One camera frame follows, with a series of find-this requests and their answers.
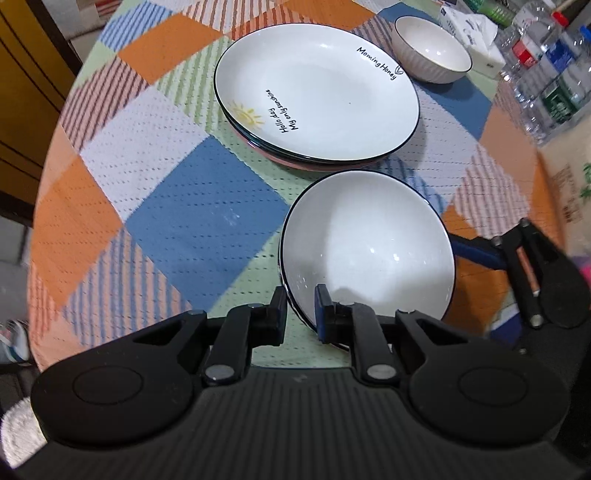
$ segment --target white fluffy rug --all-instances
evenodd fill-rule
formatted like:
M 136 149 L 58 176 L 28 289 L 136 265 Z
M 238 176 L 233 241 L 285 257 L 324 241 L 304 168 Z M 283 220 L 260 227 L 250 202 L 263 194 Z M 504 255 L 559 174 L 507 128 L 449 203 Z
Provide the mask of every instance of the white fluffy rug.
M 43 447 L 47 441 L 31 408 L 31 399 L 25 398 L 2 417 L 0 440 L 8 465 L 20 466 Z

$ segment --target sun illustration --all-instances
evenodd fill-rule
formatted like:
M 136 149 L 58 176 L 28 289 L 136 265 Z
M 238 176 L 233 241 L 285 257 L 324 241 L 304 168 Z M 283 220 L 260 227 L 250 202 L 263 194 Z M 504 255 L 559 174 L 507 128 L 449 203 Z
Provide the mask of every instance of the sun illustration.
M 265 123 L 263 120 L 260 120 L 260 115 L 255 115 L 254 108 L 246 110 L 242 104 L 238 105 L 237 103 L 232 102 L 230 109 L 236 116 L 236 120 L 245 127 L 256 128 Z

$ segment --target red bottle cap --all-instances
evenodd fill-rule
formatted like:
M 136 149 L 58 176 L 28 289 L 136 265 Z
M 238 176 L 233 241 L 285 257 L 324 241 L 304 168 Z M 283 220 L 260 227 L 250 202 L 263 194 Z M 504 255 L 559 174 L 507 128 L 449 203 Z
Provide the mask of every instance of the red bottle cap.
M 569 26 L 569 19 L 560 12 L 552 12 L 552 18 L 554 18 L 556 23 L 558 23 L 558 25 L 562 26 L 563 28 Z

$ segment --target tablecloth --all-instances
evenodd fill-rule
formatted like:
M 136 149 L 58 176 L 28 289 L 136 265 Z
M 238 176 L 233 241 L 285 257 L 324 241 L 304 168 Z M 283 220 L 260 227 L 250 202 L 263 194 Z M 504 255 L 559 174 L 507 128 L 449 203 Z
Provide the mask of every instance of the tablecloth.
M 430 0 L 125 0 L 47 154 L 28 285 L 40 368 L 186 309 L 218 316 L 271 298 L 289 205 L 323 174 L 280 167 L 235 137 L 212 86 L 228 46 L 268 25 L 309 22 L 394 56 L 394 20 L 437 9 Z M 474 73 L 415 86 L 415 134 L 373 168 L 417 189 L 450 232 L 490 238 L 529 216 L 560 244 L 543 169 L 506 87 Z M 509 299 L 504 273 L 458 259 L 445 321 L 482 333 Z M 292 312 L 285 344 L 253 354 L 259 365 L 347 361 Z

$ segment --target white square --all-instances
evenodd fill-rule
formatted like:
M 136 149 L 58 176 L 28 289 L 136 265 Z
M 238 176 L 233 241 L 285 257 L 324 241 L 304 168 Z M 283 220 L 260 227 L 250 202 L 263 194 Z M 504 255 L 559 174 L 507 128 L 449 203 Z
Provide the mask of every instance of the white square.
M 421 105 L 417 130 L 396 155 L 450 202 L 478 142 L 455 117 L 416 86 Z
M 353 0 L 358 5 L 371 10 L 373 13 L 378 14 L 384 8 L 389 8 L 393 5 L 399 4 L 401 0 Z
M 173 12 L 180 12 L 195 3 L 195 0 L 150 0 L 151 3 L 168 8 Z
M 80 156 L 125 222 L 207 137 L 152 86 L 88 142 Z

